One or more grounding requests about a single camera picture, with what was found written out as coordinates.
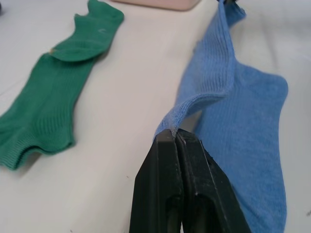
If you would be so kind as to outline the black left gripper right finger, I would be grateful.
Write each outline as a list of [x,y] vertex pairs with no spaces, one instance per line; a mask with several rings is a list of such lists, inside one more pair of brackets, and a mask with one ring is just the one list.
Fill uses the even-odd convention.
[[249,233],[233,187],[199,138],[179,130],[175,138],[184,185],[183,231]]

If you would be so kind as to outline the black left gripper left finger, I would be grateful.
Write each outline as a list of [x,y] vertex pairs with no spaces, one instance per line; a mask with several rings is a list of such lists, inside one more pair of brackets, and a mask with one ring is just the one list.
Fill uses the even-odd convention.
[[183,181],[177,147],[163,130],[141,165],[134,184],[129,231],[178,233],[183,213]]

